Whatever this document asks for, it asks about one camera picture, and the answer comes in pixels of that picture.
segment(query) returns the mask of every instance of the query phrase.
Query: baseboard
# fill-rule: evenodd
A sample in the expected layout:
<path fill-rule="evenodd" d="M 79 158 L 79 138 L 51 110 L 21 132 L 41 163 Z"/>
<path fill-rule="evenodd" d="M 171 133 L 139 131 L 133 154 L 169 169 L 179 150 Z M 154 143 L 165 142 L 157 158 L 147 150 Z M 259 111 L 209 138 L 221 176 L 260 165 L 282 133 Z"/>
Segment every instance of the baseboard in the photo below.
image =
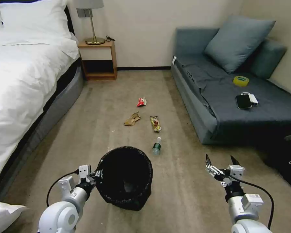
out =
<path fill-rule="evenodd" d="M 118 67 L 117 70 L 170 70 L 170 66 Z"/>

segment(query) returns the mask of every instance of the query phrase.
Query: label sticker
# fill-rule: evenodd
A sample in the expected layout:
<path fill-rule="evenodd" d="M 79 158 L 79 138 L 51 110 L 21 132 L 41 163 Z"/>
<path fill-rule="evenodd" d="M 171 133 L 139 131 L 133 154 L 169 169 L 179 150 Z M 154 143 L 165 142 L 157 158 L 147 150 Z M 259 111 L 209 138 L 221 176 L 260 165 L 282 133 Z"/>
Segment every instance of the label sticker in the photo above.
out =
<path fill-rule="evenodd" d="M 174 65 L 175 64 L 175 61 L 176 61 L 177 57 L 174 56 L 173 60 L 172 60 L 172 64 Z"/>

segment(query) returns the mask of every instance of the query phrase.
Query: snack wrapper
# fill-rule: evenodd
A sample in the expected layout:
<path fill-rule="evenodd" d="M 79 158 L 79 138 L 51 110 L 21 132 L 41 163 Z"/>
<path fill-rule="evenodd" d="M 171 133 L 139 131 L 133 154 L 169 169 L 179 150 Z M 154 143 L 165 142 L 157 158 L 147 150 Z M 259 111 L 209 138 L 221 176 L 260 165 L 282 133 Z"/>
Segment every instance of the snack wrapper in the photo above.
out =
<path fill-rule="evenodd" d="M 131 116 L 130 116 L 130 118 L 128 118 L 125 122 L 124 122 L 124 125 L 126 125 L 126 126 L 133 126 L 135 123 L 136 123 L 136 121 L 138 121 L 138 120 L 140 120 L 141 119 L 141 117 L 140 117 L 140 115 L 139 115 L 139 112 L 136 112 L 136 113 L 134 113 L 134 114 L 132 114 Z"/>
<path fill-rule="evenodd" d="M 145 105 L 146 105 L 146 98 L 145 97 L 139 98 L 137 107 L 141 107 L 141 106 L 145 106 Z"/>
<path fill-rule="evenodd" d="M 158 116 L 151 116 L 150 120 L 151 120 L 154 132 L 159 132 L 162 130 L 159 124 Z"/>

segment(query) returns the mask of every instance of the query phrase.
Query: roll of tape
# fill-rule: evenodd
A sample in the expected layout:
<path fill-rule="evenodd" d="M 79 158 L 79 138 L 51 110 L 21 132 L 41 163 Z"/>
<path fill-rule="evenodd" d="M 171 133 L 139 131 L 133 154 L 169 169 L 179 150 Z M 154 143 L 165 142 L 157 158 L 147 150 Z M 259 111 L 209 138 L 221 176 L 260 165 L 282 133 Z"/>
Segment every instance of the roll of tape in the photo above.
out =
<path fill-rule="evenodd" d="M 233 83 L 237 86 L 247 86 L 249 79 L 244 76 L 236 76 L 233 80 Z"/>

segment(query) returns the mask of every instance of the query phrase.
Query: white charger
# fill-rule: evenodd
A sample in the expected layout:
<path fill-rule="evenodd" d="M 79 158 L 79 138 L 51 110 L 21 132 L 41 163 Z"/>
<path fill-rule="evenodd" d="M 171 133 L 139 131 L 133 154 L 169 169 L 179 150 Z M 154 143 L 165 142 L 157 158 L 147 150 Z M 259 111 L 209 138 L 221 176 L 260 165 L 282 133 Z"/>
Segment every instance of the white charger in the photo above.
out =
<path fill-rule="evenodd" d="M 243 92 L 241 93 L 241 95 L 249 95 L 249 99 L 250 99 L 250 102 L 252 103 L 253 106 L 257 106 L 258 105 L 258 100 L 256 99 L 256 97 L 254 96 L 254 94 L 251 94 L 250 92 Z"/>

